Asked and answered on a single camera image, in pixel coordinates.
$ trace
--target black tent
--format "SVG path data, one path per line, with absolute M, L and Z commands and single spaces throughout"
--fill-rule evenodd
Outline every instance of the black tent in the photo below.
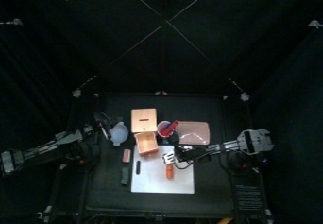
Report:
M 1 145 L 65 129 L 82 95 L 249 95 L 281 223 L 321 223 L 323 0 L 0 0 Z M 54 165 L 0 180 L 0 217 L 45 207 Z

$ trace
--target black wall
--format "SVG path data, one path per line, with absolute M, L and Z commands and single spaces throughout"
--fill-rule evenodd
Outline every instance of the black wall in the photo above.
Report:
M 254 128 L 272 132 L 266 195 L 289 223 L 323 223 L 323 29 L 312 29 L 252 96 Z

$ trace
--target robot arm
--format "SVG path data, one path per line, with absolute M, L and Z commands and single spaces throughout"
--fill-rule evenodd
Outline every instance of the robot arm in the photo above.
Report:
M 92 165 L 98 158 L 100 148 L 97 145 L 97 130 L 104 135 L 104 121 L 94 114 L 96 128 L 85 125 L 82 130 L 61 132 L 53 140 L 44 145 L 25 151 L 9 149 L 0 154 L 0 167 L 2 177 L 13 175 L 22 168 L 36 164 L 44 164 L 61 160 L 66 164 Z
M 256 155 L 260 152 L 270 151 L 273 144 L 269 140 L 269 132 L 265 129 L 244 130 L 237 140 L 222 143 L 225 151 L 240 151 L 246 155 Z M 174 146 L 173 151 L 164 155 L 165 164 L 172 164 L 174 160 L 178 162 L 190 162 L 206 155 L 220 154 L 220 145 L 209 145 L 206 149 L 197 147 L 186 149 Z

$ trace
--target red object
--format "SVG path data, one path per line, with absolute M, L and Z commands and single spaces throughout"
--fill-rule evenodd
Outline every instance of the red object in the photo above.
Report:
M 166 164 L 166 178 L 170 179 L 173 177 L 173 164 Z
M 124 150 L 124 157 L 122 157 L 122 162 L 124 163 L 129 163 L 129 154 L 130 154 L 130 150 L 125 149 Z
M 164 127 L 160 130 L 160 135 L 169 136 L 172 134 L 172 131 L 173 131 L 176 125 L 177 125 L 177 121 L 173 121 L 166 127 Z

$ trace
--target wooden box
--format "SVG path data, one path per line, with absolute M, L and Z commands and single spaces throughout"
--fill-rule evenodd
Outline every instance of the wooden box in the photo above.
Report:
M 134 133 L 138 155 L 157 152 L 156 109 L 130 110 L 130 131 Z
M 130 110 L 130 131 L 132 133 L 156 131 L 156 109 Z

